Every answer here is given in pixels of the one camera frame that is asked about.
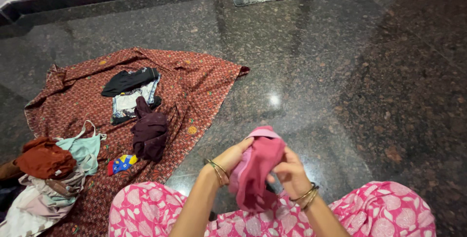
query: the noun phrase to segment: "person's right hand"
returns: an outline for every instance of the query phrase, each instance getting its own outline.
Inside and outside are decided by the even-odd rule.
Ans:
[[[291,199],[302,197],[312,188],[300,158],[288,146],[285,146],[281,163],[274,167],[272,171],[276,173],[277,178]],[[271,174],[268,174],[266,180],[270,183],[275,181]]]

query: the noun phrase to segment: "light blue tank top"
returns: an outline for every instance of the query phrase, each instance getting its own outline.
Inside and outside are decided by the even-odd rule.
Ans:
[[[86,132],[86,122],[92,125],[94,134],[89,138],[79,138]],[[88,176],[96,174],[100,142],[106,138],[106,134],[99,133],[96,135],[96,126],[90,120],[86,120],[78,136],[61,140],[60,138],[56,138],[59,139],[56,145],[64,150],[68,150],[76,160],[76,164],[81,165],[85,171],[85,175]]]

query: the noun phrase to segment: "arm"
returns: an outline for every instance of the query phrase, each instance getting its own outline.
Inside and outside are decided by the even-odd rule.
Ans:
[[[242,153],[253,143],[253,140],[252,138],[245,139],[228,148],[213,160],[230,174],[230,171],[242,159]],[[219,172],[222,175],[222,184],[219,182],[218,174],[210,164],[202,168],[169,237],[204,236],[216,192],[221,186],[228,184],[227,176],[221,170]]]
[[[282,162],[273,171],[277,174],[277,178],[291,199],[300,198],[312,188],[303,164],[289,147],[285,147]],[[267,177],[267,180],[274,182],[271,175]],[[297,203],[303,209],[309,200],[310,198],[304,198]],[[304,212],[317,237],[350,237],[319,194],[315,196]]]

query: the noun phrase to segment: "person's left hand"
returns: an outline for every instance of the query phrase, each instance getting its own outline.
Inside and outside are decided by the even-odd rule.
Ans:
[[[219,164],[222,168],[227,171],[230,175],[235,166],[240,162],[242,159],[242,154],[248,147],[253,143],[254,138],[246,138],[242,140],[240,143],[233,145],[232,147],[228,148],[226,151],[222,152],[219,156],[217,156],[213,161]]]

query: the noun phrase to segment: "hand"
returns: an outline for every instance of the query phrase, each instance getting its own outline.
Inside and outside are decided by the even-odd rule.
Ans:
[[[282,162],[274,167],[272,171],[276,173],[277,178],[291,199],[302,197],[312,188],[300,158],[288,146],[284,149]],[[270,183],[275,181],[270,174],[268,174],[266,180]]]
[[[235,166],[240,162],[242,159],[242,154],[248,147],[253,143],[254,138],[246,138],[242,140],[240,143],[233,145],[232,147],[228,148],[226,151],[222,152],[219,156],[217,156],[213,161],[219,164],[222,168],[227,171],[230,175]]]

